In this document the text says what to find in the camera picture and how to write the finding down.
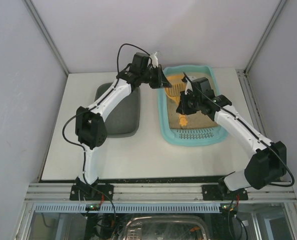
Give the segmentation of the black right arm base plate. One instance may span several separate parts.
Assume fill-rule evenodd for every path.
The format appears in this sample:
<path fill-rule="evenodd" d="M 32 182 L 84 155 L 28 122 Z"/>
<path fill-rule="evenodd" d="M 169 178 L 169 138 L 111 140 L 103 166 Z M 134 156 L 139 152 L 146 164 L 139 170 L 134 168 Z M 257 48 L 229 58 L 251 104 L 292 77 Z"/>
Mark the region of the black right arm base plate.
<path fill-rule="evenodd" d="M 224 177 L 221 177 L 217 183 L 203 184 L 201 190 L 204 201 L 228 201 L 235 200 L 237 197 L 242 201 L 249 199 L 245 188 L 229 190 L 224 183 Z"/>

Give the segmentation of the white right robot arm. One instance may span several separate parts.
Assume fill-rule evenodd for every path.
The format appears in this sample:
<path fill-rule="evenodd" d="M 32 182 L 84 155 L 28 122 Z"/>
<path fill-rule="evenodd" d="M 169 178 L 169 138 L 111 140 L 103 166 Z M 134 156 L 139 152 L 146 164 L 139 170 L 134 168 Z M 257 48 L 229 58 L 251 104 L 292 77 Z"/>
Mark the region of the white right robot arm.
<path fill-rule="evenodd" d="M 182 91 L 176 111 L 182 115 L 201 112 L 208 116 L 233 136 L 246 152 L 249 163 L 245 169 L 230 173 L 222 180 L 229 191 L 248 187 L 260 190 L 287 173 L 286 146 L 281 141 L 273 142 L 247 123 L 224 95 L 209 98 L 191 90 Z"/>

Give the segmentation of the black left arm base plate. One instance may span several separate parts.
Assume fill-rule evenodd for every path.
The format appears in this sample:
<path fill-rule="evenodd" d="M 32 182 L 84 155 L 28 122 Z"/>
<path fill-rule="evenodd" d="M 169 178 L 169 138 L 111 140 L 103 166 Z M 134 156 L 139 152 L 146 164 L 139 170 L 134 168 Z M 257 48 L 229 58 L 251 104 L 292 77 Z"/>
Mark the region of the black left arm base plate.
<path fill-rule="evenodd" d="M 95 183 L 91 186 L 81 181 L 78 177 L 70 190 L 70 201 L 109 201 L 113 199 L 114 186 L 108 183 Z"/>

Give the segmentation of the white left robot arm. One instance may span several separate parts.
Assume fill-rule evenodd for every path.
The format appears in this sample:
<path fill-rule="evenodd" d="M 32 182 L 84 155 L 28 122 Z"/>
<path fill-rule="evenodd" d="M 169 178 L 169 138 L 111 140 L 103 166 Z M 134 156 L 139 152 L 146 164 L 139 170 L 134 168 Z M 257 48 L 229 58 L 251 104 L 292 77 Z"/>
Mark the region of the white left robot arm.
<path fill-rule="evenodd" d="M 108 136 L 105 125 L 108 116 L 123 99 L 141 84 L 148 84 L 152 89 L 172 86 L 164 75 L 160 64 L 149 65 L 138 74 L 122 70 L 117 74 L 112 85 L 94 103 L 87 108 L 79 107 L 76 111 L 75 134 L 84 151 L 82 172 L 78 177 L 84 184 L 92 185 L 99 178 L 97 151 Z"/>

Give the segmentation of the yellow litter scoop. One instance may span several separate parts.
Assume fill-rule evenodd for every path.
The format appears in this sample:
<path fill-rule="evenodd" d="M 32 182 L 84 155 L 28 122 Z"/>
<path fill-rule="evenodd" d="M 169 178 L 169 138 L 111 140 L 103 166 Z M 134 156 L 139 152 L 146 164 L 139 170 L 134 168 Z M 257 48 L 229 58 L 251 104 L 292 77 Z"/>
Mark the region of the yellow litter scoop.
<path fill-rule="evenodd" d="M 177 115 L 177 126 L 176 129 L 182 129 L 188 125 L 188 119 L 185 115 L 176 112 L 177 107 L 180 104 L 181 92 L 186 89 L 186 83 L 183 81 L 184 74 L 173 74 L 166 77 L 167 80 L 171 83 L 171 87 L 165 88 L 166 96 L 174 102 L 175 105 L 175 114 Z"/>

